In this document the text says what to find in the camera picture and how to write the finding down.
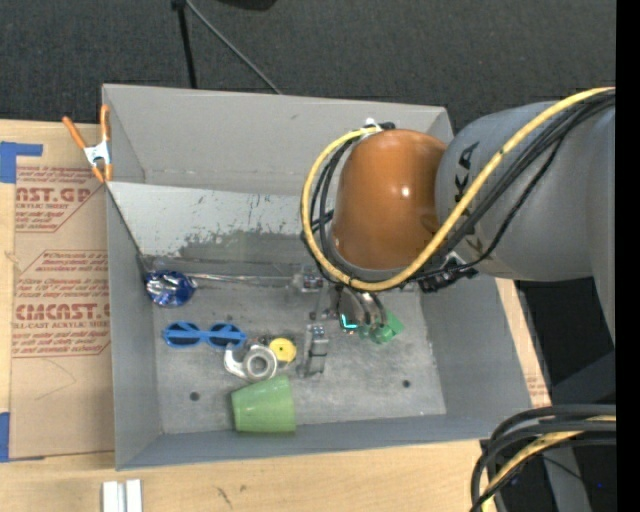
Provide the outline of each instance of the yellow object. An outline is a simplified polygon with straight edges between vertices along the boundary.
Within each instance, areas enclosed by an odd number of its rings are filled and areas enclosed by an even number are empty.
[[[287,338],[275,338],[269,343],[269,348],[273,350],[278,361],[290,363],[296,358],[296,346]]]
[[[523,140],[525,140],[536,128],[542,125],[545,121],[549,120],[554,115],[558,114],[565,108],[570,107],[571,105],[575,105],[591,96],[595,96],[596,94],[600,94],[602,92],[614,89],[614,87],[601,87],[597,89],[590,89],[588,91],[584,91],[578,94],[574,94],[573,96],[569,96],[564,100],[561,100],[555,104],[553,104],[548,109],[544,110],[542,113],[538,114],[535,118],[529,121],[525,126],[523,126],[520,130],[518,130],[513,137],[511,137],[507,143],[500,148],[495,155],[489,160],[487,165],[484,166],[482,171],[478,174],[476,179],[471,183],[469,189],[462,197],[460,202],[453,209],[449,217],[443,222],[440,229],[433,236],[431,241],[427,244],[427,246],[423,249],[420,255],[415,259],[413,263],[411,263],[407,268],[396,274],[395,276],[386,279],[384,281],[378,282],[367,282],[362,281],[360,279],[353,279],[349,275],[342,272],[339,268],[335,267],[325,256],[322,254],[322,251],[318,247],[316,243],[313,231],[311,229],[311,212],[309,211],[309,196],[311,195],[311,185],[313,183],[313,179],[318,173],[318,169],[322,165],[322,162],[327,158],[331,152],[335,149],[339,148],[345,142],[359,138],[363,135],[374,133],[380,131],[380,128],[361,128],[359,130],[355,130],[349,132],[339,139],[335,140],[329,146],[325,148],[325,150],[320,154],[320,156],[316,159],[309,174],[307,175],[307,179],[302,188],[302,196],[300,199],[300,214],[302,218],[302,228],[304,230],[305,240],[313,253],[316,261],[322,265],[322,267],[332,276],[343,282],[347,286],[352,288],[356,288],[362,291],[368,292],[380,292],[383,290],[388,290],[389,288],[393,288],[394,286],[398,286],[409,279],[413,274],[415,274],[418,270],[420,270],[424,264],[433,256],[433,254],[438,250],[446,236],[453,229],[456,222],[460,219],[462,214],[465,212],[469,204],[473,198],[478,194],[480,188],[487,181],[491,173],[500,165],[502,159],[511,152],[518,144],[520,144]]]

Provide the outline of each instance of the cardboard box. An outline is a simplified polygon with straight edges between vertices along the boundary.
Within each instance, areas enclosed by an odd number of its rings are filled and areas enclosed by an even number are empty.
[[[62,123],[2,121],[0,141],[8,455],[113,449],[105,190]]]

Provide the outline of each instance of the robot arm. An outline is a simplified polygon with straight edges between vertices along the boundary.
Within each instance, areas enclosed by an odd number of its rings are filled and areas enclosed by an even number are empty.
[[[347,146],[335,212],[327,211]],[[613,88],[487,116],[448,147],[368,126],[329,146],[309,173],[304,239],[323,272],[358,292],[410,282],[432,292],[478,271],[536,281],[594,276],[615,339],[614,146]]]

